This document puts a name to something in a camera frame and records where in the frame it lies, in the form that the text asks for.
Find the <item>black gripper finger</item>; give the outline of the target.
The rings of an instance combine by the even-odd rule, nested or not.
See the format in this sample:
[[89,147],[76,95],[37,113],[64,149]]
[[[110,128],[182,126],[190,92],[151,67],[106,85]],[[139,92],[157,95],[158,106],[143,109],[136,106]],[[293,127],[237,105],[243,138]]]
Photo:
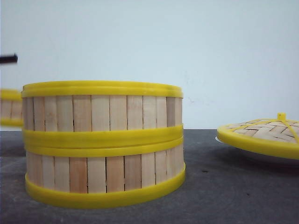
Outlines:
[[9,63],[17,63],[17,62],[18,62],[18,56],[16,54],[0,56],[0,64],[9,64]]

